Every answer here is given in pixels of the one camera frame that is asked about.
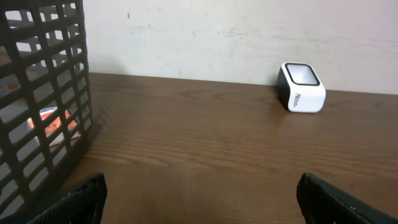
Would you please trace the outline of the small orange snack box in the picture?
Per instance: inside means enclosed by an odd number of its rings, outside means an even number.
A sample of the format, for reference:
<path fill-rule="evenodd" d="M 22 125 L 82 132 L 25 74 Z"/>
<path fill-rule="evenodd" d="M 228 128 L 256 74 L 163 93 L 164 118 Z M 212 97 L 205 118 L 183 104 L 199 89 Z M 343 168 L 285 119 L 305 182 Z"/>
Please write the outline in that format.
<path fill-rule="evenodd" d="M 57 111 L 57 109 L 58 109 L 58 108 L 57 108 L 56 106 L 55 106 L 55 107 L 48 107 L 48 108 L 41 109 L 41 110 L 39 111 L 39 115 L 40 115 L 41 120 L 43 121 L 43 120 L 47 119 L 50 115 L 52 115 L 55 111 Z M 78 123 L 77 123 L 75 120 L 71 121 L 71 122 L 68 124 L 69 133 L 72 132 L 72 131 L 77 127 L 77 124 L 78 124 Z M 27 120 L 27 125 L 28 125 L 28 128 L 29 128 L 29 129 L 34 129 L 34 123 L 33 123 L 32 118 L 29 118 L 29 119 Z M 47 137 L 51 136 L 61 125 L 62 125 L 62 123 L 61 123 L 61 120 L 60 120 L 59 117 L 57 117 L 56 119 L 54 119 L 54 120 L 45 128 L 46 136 L 47 136 Z M 77 132 L 72 136 L 72 140 L 77 139 L 77 138 L 79 138 L 80 136 L 81 136 L 81 132 L 80 132 L 80 131 L 77 131 Z M 52 146 L 58 145 L 58 144 L 60 144 L 63 140 L 64 140 L 63 133 L 60 133 L 60 134 L 49 144 L 49 146 L 52 147 Z"/>

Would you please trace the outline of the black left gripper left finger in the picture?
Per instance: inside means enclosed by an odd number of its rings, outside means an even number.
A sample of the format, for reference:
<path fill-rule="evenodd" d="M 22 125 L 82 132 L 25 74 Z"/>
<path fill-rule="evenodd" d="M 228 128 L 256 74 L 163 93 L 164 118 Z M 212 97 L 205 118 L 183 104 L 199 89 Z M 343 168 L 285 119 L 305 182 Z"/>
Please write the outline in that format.
<path fill-rule="evenodd" d="M 2 218 L 1 224 L 97 224 L 103 216 L 107 193 L 104 174 L 95 173 L 30 208 Z"/>

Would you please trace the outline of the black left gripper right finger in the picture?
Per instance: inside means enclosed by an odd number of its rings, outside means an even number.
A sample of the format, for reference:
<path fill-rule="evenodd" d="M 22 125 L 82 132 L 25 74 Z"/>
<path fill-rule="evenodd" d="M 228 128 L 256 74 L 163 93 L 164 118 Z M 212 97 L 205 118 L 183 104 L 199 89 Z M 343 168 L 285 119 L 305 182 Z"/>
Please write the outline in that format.
<path fill-rule="evenodd" d="M 397 224 L 396 218 L 311 173 L 302 174 L 296 196 L 307 224 Z"/>

